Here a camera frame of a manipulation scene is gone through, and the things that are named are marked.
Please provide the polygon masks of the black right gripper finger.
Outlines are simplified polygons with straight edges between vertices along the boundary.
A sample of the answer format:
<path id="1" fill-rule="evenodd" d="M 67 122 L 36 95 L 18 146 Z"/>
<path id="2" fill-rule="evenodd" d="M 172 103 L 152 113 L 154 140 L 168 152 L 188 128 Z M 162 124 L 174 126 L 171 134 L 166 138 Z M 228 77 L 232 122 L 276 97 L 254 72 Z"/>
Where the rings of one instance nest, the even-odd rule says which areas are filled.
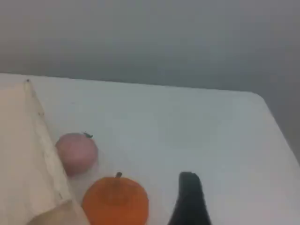
<path id="1" fill-rule="evenodd" d="M 210 225 L 202 183 L 196 173 L 181 172 L 178 198 L 170 218 L 171 225 Z"/>

